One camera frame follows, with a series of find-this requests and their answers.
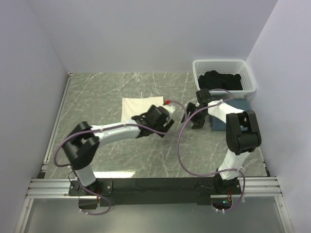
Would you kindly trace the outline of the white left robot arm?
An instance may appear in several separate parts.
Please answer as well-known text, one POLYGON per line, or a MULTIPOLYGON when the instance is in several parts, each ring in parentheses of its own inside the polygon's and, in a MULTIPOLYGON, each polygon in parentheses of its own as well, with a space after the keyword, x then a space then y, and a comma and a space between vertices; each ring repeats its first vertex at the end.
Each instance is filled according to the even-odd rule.
POLYGON ((65 139, 61 148, 69 164, 84 187, 98 183, 90 163, 101 146, 125 139, 147 137, 153 133, 163 137, 174 124, 170 104, 151 105, 147 112, 129 120, 104 126, 91 126, 83 121, 65 139))

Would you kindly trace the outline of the cream white t shirt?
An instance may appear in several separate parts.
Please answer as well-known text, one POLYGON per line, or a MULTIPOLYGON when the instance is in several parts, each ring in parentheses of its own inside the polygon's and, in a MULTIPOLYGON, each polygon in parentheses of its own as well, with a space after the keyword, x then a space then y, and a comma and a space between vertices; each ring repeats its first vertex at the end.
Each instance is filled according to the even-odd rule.
POLYGON ((122 98, 121 121, 126 121, 133 116, 146 113, 152 105, 159 106, 164 102, 163 97, 149 98, 122 98))

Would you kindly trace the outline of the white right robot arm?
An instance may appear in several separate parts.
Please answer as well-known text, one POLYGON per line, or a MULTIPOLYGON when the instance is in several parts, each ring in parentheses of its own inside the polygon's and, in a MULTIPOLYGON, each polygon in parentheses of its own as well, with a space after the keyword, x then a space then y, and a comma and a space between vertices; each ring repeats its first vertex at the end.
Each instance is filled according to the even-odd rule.
POLYGON ((181 122, 192 122, 192 129, 200 129, 208 115, 225 124, 225 138, 228 151, 218 168, 222 180, 229 181, 239 176, 245 159, 261 145, 257 117, 252 110, 241 110, 230 106, 229 99, 218 100, 211 96, 209 89, 196 92, 198 104, 190 102, 181 122))

